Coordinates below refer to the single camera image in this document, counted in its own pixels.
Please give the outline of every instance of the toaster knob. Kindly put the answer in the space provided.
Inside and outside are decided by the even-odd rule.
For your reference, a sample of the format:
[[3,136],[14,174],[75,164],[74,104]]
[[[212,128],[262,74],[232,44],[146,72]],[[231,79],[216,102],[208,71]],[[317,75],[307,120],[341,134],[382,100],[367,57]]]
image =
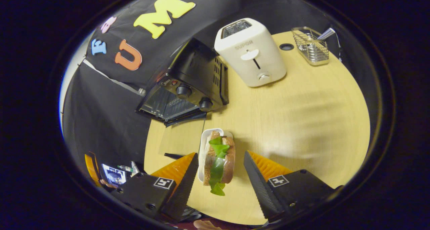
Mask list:
[[259,81],[262,81],[262,82],[264,82],[264,83],[268,83],[268,82],[270,81],[270,76],[269,76],[269,75],[261,75],[261,76],[258,78],[258,80],[259,80]]
[[209,98],[202,98],[202,100],[199,103],[200,111],[208,112],[211,110],[213,104]]
[[176,89],[176,94],[178,94],[179,99],[186,100],[191,95],[191,89],[181,85]]

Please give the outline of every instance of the bread slice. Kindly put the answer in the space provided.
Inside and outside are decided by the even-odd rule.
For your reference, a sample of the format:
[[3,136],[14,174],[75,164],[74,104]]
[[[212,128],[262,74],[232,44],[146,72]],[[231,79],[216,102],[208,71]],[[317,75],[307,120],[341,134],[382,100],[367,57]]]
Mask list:
[[229,145],[230,148],[227,150],[225,156],[224,173],[221,178],[221,183],[230,183],[233,178],[234,162],[236,160],[236,148],[234,146],[233,138],[223,138],[222,144]]
[[209,185],[209,179],[211,177],[211,167],[214,164],[215,161],[215,150],[212,148],[212,146],[210,146],[209,141],[219,137],[219,132],[217,131],[212,131],[211,135],[208,137],[208,142],[206,143],[206,146],[209,147],[209,150],[207,151],[206,154],[206,159],[204,160],[204,164],[205,164],[205,179],[203,180],[203,185],[204,186],[208,186]]
[[[208,141],[214,138],[217,138],[219,136],[220,136],[219,132],[213,131],[210,137],[208,137]],[[233,138],[222,138],[222,144],[230,146],[230,148],[227,150],[227,155],[225,156],[226,163],[224,164],[224,173],[221,178],[221,183],[227,184],[227,183],[230,183],[233,178],[234,162],[235,162],[235,146],[234,146]],[[204,161],[205,178],[203,181],[203,185],[205,186],[209,185],[209,179],[211,177],[211,168],[216,157],[215,151],[212,148],[212,146],[210,146],[209,144],[207,145],[209,146],[209,150],[207,151],[206,159]]]

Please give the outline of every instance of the yellow letter m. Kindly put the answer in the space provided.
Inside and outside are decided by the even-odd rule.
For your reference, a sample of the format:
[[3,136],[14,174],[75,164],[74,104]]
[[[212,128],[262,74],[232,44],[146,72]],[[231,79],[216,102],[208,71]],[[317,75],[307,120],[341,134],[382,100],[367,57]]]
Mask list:
[[141,26],[152,33],[152,38],[158,38],[166,28],[164,26],[156,26],[157,24],[171,24],[172,20],[167,11],[172,14],[173,18],[179,18],[183,14],[196,6],[193,2],[183,2],[181,0],[157,0],[154,3],[154,13],[142,14],[134,22],[134,26]]

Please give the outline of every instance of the white plate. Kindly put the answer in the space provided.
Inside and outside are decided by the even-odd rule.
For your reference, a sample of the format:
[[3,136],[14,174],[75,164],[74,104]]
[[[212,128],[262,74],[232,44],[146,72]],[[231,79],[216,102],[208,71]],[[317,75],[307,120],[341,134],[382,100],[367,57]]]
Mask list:
[[203,180],[205,179],[204,165],[205,165],[206,154],[207,154],[206,151],[208,150],[206,149],[205,146],[206,146],[208,137],[211,135],[212,131],[219,132],[219,135],[221,136],[227,136],[227,137],[233,138],[233,134],[231,132],[223,131],[223,129],[220,129],[220,128],[207,129],[203,131],[202,136],[200,138],[199,168],[197,170],[198,172],[197,177],[200,180],[200,182],[203,182]]

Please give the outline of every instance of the oven knob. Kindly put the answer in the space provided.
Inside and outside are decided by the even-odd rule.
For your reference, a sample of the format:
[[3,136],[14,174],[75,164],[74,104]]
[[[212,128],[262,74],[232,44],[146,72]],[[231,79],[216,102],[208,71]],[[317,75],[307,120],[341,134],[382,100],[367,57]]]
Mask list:
[[209,98],[202,98],[202,100],[199,103],[200,111],[208,112],[211,110],[213,104]]
[[189,87],[181,85],[178,86],[178,88],[176,89],[176,94],[178,94],[179,99],[186,100],[191,95],[191,89],[189,89]]

